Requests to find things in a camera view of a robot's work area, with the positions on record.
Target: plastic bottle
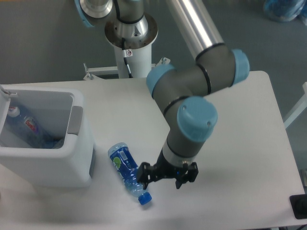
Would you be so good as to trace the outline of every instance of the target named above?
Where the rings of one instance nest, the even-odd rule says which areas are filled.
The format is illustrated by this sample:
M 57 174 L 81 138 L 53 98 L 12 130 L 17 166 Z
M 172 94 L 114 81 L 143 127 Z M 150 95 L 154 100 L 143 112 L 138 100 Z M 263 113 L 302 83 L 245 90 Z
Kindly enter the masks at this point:
M 307 3 L 305 3 L 300 15 L 299 15 L 299 18 L 302 20 L 302 22 L 307 25 Z
M 10 106 L 6 122 L 15 135 L 35 149 L 51 149 L 53 138 L 40 126 L 33 114 L 25 107 Z
M 300 14 L 306 0 L 266 0 L 264 13 L 277 22 L 289 22 Z
M 125 187 L 134 197 L 138 197 L 140 204 L 144 205 L 151 201 L 152 197 L 147 189 L 143 190 L 142 184 L 136 181 L 138 165 L 132 158 L 128 146 L 123 142 L 118 143 L 109 149 L 108 156 L 123 178 Z

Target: bin lid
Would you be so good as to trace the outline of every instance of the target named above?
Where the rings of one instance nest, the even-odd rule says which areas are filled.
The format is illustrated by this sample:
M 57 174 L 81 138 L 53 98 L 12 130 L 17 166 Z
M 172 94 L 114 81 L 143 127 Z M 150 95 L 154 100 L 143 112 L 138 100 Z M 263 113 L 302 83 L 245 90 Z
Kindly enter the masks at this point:
M 0 133 L 10 105 L 10 94 L 0 84 Z

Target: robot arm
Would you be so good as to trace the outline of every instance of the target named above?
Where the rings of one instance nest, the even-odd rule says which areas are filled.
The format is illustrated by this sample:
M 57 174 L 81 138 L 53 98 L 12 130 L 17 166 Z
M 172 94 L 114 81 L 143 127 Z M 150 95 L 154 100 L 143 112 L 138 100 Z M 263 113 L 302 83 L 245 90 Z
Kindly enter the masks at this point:
M 177 188 L 195 181 L 198 168 L 193 160 L 217 122 L 215 107 L 203 96 L 231 87 L 249 74 L 246 55 L 227 48 L 202 0 L 166 1 L 195 58 L 190 69 L 176 71 L 172 65 L 162 64 L 151 70 L 151 56 L 149 61 L 143 61 L 151 54 L 149 44 L 158 33 L 155 21 L 143 12 L 143 0 L 113 0 L 117 18 L 105 27 L 108 41 L 117 50 L 119 77 L 131 72 L 138 77 L 149 72 L 148 89 L 170 126 L 157 163 L 151 166 L 143 162 L 139 167 L 137 180 L 144 188 L 163 178 L 175 178 Z M 88 15 L 99 18 L 110 12 L 110 2 L 80 0 L 80 5 Z M 127 47 L 138 54 L 133 54 L 135 59 L 123 61 L 122 50 Z M 150 53 L 140 52 L 145 47 L 150 48 Z
M 147 76 L 147 86 L 170 126 L 157 163 L 143 162 L 137 180 L 148 183 L 175 178 L 176 187 L 194 182 L 198 174 L 193 159 L 217 122 L 215 107 L 203 96 L 247 78 L 249 62 L 241 50 L 224 44 L 201 0 L 167 0 L 196 64 L 179 72 L 160 65 Z

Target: white trash bin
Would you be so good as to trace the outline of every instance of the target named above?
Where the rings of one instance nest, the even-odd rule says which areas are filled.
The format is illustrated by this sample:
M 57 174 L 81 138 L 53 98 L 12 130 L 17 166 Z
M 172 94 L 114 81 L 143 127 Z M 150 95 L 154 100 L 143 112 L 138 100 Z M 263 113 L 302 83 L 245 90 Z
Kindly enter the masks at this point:
M 4 125 L 10 103 L 27 107 L 48 133 L 65 138 L 63 146 L 34 149 L 10 132 Z M 78 90 L 0 85 L 0 145 L 0 164 L 32 184 L 86 187 L 91 183 L 94 137 Z

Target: white table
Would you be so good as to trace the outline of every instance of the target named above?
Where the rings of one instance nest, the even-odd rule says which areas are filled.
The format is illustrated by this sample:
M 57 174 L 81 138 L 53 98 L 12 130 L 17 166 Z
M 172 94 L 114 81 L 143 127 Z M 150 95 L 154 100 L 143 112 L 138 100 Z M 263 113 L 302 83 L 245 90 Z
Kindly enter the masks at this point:
M 125 190 L 107 150 L 126 142 L 136 162 L 155 163 L 169 128 L 145 79 L 36 83 L 81 90 L 97 143 L 93 183 L 84 189 L 34 187 L 0 166 L 1 230 L 121 228 L 240 230 L 306 224 L 289 196 L 304 193 L 266 73 L 206 97 L 219 120 L 195 161 L 194 183 L 149 185 L 151 204 Z

